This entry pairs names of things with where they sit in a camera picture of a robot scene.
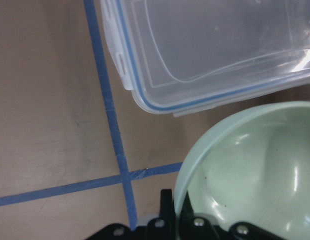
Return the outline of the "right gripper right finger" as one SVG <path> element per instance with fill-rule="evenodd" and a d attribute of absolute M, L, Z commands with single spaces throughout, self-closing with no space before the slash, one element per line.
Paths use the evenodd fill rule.
<path fill-rule="evenodd" d="M 218 223 L 196 214 L 188 194 L 185 195 L 178 217 L 178 236 L 181 240 L 281 240 L 278 235 L 249 222 L 239 221 L 224 230 Z"/>

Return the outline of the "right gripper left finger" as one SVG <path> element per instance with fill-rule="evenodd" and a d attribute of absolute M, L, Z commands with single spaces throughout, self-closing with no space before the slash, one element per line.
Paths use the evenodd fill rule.
<path fill-rule="evenodd" d="M 171 189 L 160 191 L 158 217 L 134 230 L 120 223 L 112 223 L 89 236 L 89 240 L 174 240 L 176 238 L 176 214 Z"/>

